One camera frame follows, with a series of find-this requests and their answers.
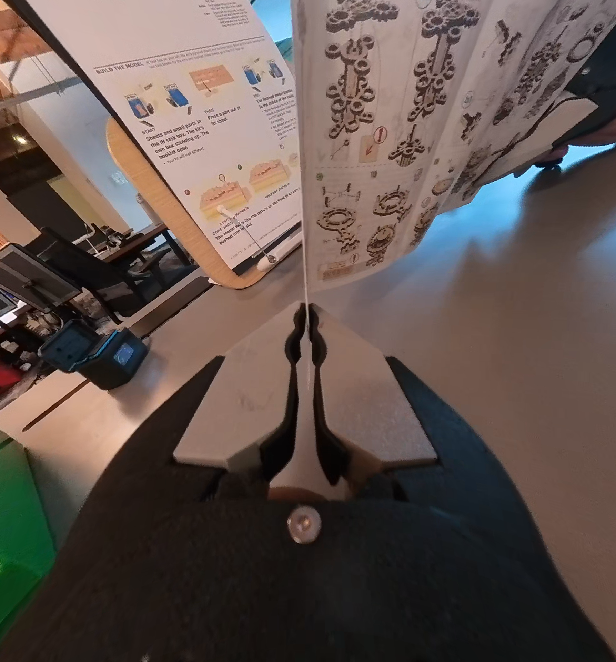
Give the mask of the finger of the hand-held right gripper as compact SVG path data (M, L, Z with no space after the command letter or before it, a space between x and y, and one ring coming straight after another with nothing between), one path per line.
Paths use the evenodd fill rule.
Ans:
M556 128L562 128L552 142L552 151L560 150L575 138L590 131L592 116L598 110L598 105L588 97L577 95L561 95L550 106L550 117Z

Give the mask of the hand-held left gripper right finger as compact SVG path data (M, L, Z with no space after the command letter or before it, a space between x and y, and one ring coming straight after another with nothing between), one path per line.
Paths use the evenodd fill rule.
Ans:
M385 355L317 304L307 308L316 456L326 499L370 478L437 465L438 454Z

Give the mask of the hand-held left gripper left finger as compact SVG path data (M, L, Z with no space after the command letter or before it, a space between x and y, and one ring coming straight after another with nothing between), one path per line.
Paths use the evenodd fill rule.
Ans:
M306 307L294 302L222 358L173 457L270 482L295 450Z

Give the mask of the paper instruction booklet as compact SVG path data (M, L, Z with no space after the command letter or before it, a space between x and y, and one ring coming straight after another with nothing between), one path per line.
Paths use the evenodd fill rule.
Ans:
M292 1L304 302L550 151L616 1Z

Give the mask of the blue and black box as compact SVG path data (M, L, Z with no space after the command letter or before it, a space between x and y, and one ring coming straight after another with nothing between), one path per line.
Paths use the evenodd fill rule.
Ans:
M130 329L100 335L80 320L66 322L38 351L48 365L77 373L102 391L130 382L148 354L147 345Z

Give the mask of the black office chair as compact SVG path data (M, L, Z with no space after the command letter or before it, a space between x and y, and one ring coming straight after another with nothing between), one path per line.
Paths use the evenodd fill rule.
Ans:
M121 269L88 254L52 228L43 227L40 232L50 244L39 259L65 280L92 294L116 324L196 270L192 263L163 270L160 262L164 255L172 252L171 248L144 261L139 271Z

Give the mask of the green box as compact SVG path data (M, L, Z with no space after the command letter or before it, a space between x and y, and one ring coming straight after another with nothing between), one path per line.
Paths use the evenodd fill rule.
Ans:
M25 449L0 431L0 641L55 560L55 546Z

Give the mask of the white instruction sign board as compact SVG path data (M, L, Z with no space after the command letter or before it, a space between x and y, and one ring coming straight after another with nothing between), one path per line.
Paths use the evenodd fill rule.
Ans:
M295 79L254 1L10 1L139 146L230 269L301 241Z

